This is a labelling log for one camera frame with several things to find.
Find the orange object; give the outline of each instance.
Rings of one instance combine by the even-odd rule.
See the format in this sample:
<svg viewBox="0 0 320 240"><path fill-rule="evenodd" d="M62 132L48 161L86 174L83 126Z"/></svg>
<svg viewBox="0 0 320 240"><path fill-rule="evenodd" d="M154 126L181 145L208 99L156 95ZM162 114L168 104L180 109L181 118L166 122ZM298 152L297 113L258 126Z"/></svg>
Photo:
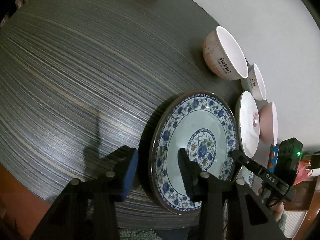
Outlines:
<svg viewBox="0 0 320 240"><path fill-rule="evenodd" d="M49 203L31 193L1 164L0 198L6 208L4 222L11 228L17 227L25 240L30 238L33 230L50 207Z"/></svg>
<svg viewBox="0 0 320 240"><path fill-rule="evenodd" d="M271 159L275 158L275 152L271 151L269 154L269 162L268 162L268 168L272 169L273 168L273 161L270 161Z"/></svg>

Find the white bowl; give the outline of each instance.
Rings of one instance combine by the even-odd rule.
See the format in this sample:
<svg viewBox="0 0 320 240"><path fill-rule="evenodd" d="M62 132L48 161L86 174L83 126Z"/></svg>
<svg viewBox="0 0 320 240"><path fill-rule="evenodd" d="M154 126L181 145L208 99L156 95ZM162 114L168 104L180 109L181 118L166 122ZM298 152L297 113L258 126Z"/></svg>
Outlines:
<svg viewBox="0 0 320 240"><path fill-rule="evenodd" d="M238 99L235 119L240 146L244 154L252 158L259 144L260 123L256 101L248 91L244 91Z"/></svg>
<svg viewBox="0 0 320 240"><path fill-rule="evenodd" d="M249 67L248 78L241 80L243 90L249 91L255 100L266 100L267 93L261 72L256 64Z"/></svg>
<svg viewBox="0 0 320 240"><path fill-rule="evenodd" d="M205 39L203 55L207 66L220 78L237 80L248 77L247 61L235 38L218 26Z"/></svg>
<svg viewBox="0 0 320 240"><path fill-rule="evenodd" d="M264 105L259 111L259 117L261 141L275 146L278 140L278 116L275 103L270 102Z"/></svg>

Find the screw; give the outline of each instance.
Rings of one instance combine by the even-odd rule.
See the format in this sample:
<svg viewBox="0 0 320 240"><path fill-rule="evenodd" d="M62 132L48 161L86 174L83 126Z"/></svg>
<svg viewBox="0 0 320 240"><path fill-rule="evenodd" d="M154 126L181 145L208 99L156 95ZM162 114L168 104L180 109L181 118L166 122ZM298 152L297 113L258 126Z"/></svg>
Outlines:
<svg viewBox="0 0 320 240"><path fill-rule="evenodd" d="M80 180L79 179L72 179L70 180L69 182L71 185L75 186L75 185L78 185L80 183Z"/></svg>
<svg viewBox="0 0 320 240"><path fill-rule="evenodd" d="M107 176L108 178L113 178L115 175L116 175L116 174L115 174L113 171L108 171L108 172L106 173L106 176Z"/></svg>
<svg viewBox="0 0 320 240"><path fill-rule="evenodd" d="M208 178L210 176L210 174L208 172L206 172L206 171L203 171L203 172L200 173L200 176L202 178L206 179L206 178Z"/></svg>

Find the blue flower pattern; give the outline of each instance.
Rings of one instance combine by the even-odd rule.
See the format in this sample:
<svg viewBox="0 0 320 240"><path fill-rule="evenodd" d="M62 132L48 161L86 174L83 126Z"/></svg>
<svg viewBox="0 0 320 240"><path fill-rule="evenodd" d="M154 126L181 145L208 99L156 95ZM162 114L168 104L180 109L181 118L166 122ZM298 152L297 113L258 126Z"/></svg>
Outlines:
<svg viewBox="0 0 320 240"><path fill-rule="evenodd" d="M233 123L229 111L215 97L206 94L193 95L183 100L175 109L173 109L166 120L166 124L162 129L160 138L157 142L157 161L155 162L154 168L156 171L156 185L161 197L167 205L179 211L187 212L191 210L197 210L201 208L201 202L193 203L189 197L181 195L172 187L168 179L165 164L167 148L175 128L179 125L179 122L183 119L183 117L188 113L199 109L210 111L220 120L227 137L227 152L230 152L237 147L235 124ZM193 158L192 160L198 162L200 166L204 168L204 170L208 164L207 166L203 166L201 162L202 160L206 159L208 163L213 163L215 151L209 149L207 144L201 144L200 142L195 151L197 153L196 157L191 157L189 152L189 158ZM218 178L223 180L228 179L229 171L231 170L232 165L233 160L229 155L227 155L222 171Z"/></svg>
<svg viewBox="0 0 320 240"><path fill-rule="evenodd" d="M203 171L207 171L216 156L216 140L212 132L206 128L198 129L191 136L187 153L190 160L199 163Z"/></svg>
<svg viewBox="0 0 320 240"><path fill-rule="evenodd" d="M248 185L250 188L252 188L253 186L254 176L254 173L252 171L249 171Z"/></svg>

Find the round table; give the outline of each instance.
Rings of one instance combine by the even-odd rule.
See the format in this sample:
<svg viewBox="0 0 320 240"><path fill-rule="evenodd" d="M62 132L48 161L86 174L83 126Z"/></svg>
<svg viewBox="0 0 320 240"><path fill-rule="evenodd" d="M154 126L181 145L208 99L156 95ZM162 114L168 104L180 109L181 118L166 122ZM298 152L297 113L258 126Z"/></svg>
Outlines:
<svg viewBox="0 0 320 240"><path fill-rule="evenodd" d="M0 162L52 202L72 178L96 178L139 149L124 228L173 229L198 215L169 213L148 182L154 129L180 93L203 89L234 111L240 81L205 65L218 23L192 0L31 0L0 31Z"/></svg>

